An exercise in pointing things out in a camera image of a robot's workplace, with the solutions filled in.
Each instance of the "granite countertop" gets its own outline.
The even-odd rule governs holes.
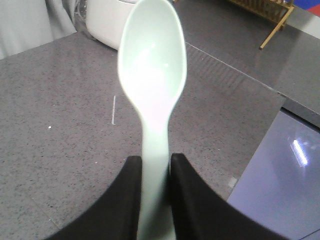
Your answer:
[[[186,49],[170,152],[184,153],[227,199],[285,98]],[[92,205],[127,156],[141,154],[140,121],[121,89],[117,52],[81,33],[1,60],[0,81],[0,238],[43,239]]]

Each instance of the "mint green spoon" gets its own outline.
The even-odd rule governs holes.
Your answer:
[[[182,27],[166,0],[140,0],[125,24],[118,52],[121,86],[142,124],[142,193],[138,240],[176,239],[168,201],[168,122],[185,86]]]

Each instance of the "white curtain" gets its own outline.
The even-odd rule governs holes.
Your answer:
[[[76,32],[76,0],[0,0],[0,59]]]

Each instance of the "speckled stone surface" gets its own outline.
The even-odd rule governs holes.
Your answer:
[[[175,7],[188,43],[320,114],[320,39],[287,25],[259,50],[273,23],[227,0]]]
[[[186,47],[170,152],[185,153],[226,199],[285,99]],[[80,33],[1,60],[0,81],[0,239],[43,239],[141,154],[140,121],[120,87],[117,52]]]

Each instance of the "wooden dish rack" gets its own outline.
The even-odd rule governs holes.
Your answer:
[[[293,5],[294,0],[229,0],[230,2],[257,14],[273,23],[276,24],[273,31],[264,40],[262,45],[259,47],[262,50],[273,35],[278,31],[282,30],[286,25],[286,20],[292,11],[295,9]]]

